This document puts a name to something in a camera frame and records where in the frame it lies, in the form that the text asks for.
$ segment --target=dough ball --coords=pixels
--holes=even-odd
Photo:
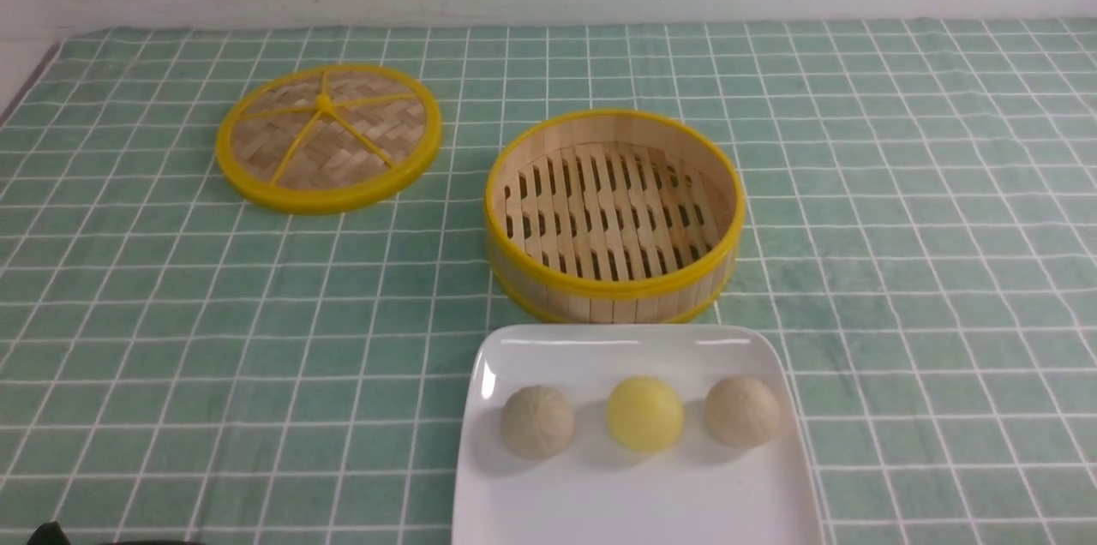
[[[524,459],[546,459],[567,449],[575,435],[575,411],[552,387],[519,389],[502,407],[502,441]]]
[[[623,446],[657,453],[674,445],[682,433],[682,402],[674,387],[654,376],[620,382],[606,405],[610,435]]]
[[[704,424],[725,446],[753,449],[781,432],[781,404],[766,383],[732,376],[716,383],[704,399]]]

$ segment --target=bamboo steamer lid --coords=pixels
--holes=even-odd
[[[341,213],[418,179],[438,155],[441,121],[428,89],[395,69],[305,69],[233,107],[217,132],[217,162],[258,205]]]

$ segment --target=bamboo steamer basket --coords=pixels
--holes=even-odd
[[[547,322],[685,322],[731,279],[746,201],[693,128],[634,111],[538,124],[484,196],[500,287]]]

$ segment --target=lid center knob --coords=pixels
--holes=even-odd
[[[316,109],[318,112],[331,114],[336,111],[336,104],[332,103],[331,96],[328,93],[321,92],[316,96]]]

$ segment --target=steamer slatted base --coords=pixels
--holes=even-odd
[[[745,212],[727,159],[641,112],[548,121],[504,151],[486,193],[491,264],[544,319],[666,322],[727,282]]]
[[[429,166],[440,116],[418,81],[372,65],[332,65],[246,96],[218,132],[226,177],[258,204],[335,213],[394,194]]]

